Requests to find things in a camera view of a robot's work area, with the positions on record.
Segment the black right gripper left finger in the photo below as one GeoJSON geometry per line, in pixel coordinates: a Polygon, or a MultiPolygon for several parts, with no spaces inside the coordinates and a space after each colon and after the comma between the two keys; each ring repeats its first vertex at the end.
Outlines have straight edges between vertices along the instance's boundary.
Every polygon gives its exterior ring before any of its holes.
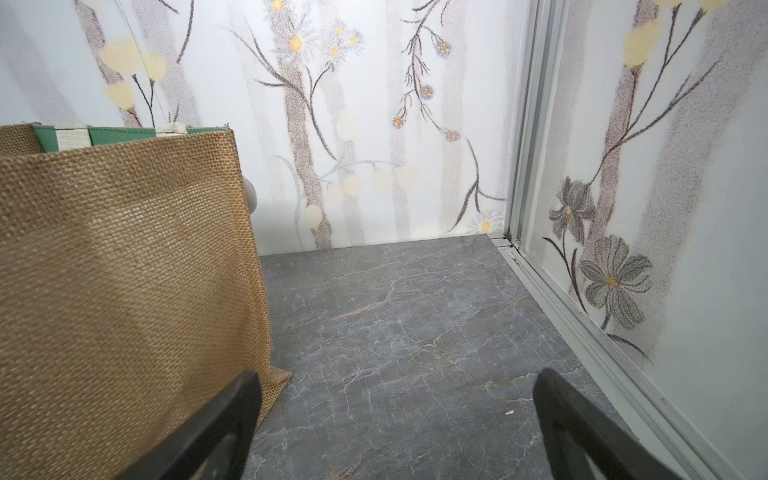
{"type": "Polygon", "coordinates": [[[244,371],[119,479],[242,477],[262,405],[258,374],[244,371]]]}

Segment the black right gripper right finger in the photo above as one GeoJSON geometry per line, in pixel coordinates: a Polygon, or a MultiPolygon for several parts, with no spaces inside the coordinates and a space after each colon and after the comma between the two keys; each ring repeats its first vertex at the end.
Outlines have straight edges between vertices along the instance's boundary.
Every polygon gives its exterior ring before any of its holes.
{"type": "Polygon", "coordinates": [[[677,479],[559,373],[543,369],[533,400],[555,479],[677,479]]]}

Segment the green burlap canvas bag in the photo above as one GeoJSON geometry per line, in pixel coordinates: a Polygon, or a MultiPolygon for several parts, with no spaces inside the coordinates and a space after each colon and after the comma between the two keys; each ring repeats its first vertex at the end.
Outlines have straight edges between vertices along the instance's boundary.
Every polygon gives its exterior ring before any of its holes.
{"type": "Polygon", "coordinates": [[[1,130],[1,475],[111,479],[253,371],[267,293],[234,133],[48,152],[1,130]]]}

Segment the aluminium corner frame post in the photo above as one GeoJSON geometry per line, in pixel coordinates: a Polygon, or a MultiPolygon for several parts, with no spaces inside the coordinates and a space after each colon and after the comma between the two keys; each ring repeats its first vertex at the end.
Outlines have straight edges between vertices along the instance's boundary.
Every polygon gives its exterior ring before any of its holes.
{"type": "Polygon", "coordinates": [[[524,243],[527,223],[534,211],[533,184],[544,146],[566,11],[565,1],[533,1],[528,11],[509,146],[512,165],[505,238],[515,247],[524,243]]]}

